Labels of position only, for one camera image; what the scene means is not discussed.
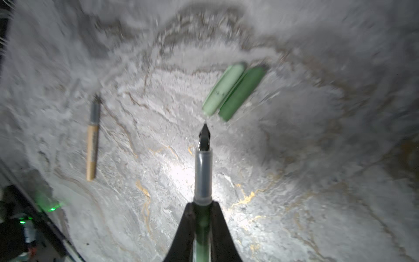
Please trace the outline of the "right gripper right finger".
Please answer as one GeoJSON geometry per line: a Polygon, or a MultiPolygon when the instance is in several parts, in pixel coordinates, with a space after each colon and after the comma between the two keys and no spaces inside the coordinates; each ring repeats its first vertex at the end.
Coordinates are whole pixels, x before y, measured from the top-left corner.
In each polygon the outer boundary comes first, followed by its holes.
{"type": "Polygon", "coordinates": [[[243,262],[218,202],[213,201],[210,212],[211,261],[243,262]]]}

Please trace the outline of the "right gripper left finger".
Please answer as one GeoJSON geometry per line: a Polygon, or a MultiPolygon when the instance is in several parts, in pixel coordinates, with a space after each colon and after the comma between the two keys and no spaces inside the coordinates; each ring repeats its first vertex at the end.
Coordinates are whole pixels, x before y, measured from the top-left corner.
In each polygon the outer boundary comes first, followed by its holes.
{"type": "Polygon", "coordinates": [[[193,246],[196,232],[194,207],[194,203],[188,203],[185,206],[175,237],[163,262],[193,261],[193,246]]]}

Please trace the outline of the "dark green marker pen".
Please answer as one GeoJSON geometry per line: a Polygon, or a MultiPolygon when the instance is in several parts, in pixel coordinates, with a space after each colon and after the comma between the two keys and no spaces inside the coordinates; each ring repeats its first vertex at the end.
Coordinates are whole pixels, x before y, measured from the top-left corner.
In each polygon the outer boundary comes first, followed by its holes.
{"type": "Polygon", "coordinates": [[[210,260],[210,205],[212,203],[212,150],[210,131],[205,123],[195,152],[194,205],[196,214],[195,260],[210,260]]]}

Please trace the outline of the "tan marker pen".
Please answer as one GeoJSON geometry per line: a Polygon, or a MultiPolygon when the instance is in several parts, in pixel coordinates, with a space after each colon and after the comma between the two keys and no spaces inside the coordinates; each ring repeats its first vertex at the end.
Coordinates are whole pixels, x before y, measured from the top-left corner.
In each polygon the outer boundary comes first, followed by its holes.
{"type": "Polygon", "coordinates": [[[97,151],[100,124],[100,96],[95,95],[91,104],[91,113],[88,125],[86,180],[93,181],[96,176],[97,151]]]}

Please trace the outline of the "dark green pen cap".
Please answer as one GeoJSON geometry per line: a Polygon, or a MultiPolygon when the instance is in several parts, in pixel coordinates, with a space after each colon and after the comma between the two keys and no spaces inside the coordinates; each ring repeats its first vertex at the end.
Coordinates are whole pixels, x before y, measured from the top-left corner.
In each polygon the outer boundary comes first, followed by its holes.
{"type": "Polygon", "coordinates": [[[240,76],[219,109],[218,116],[224,122],[228,122],[254,92],[266,75],[267,69],[267,65],[255,66],[240,76]]]}

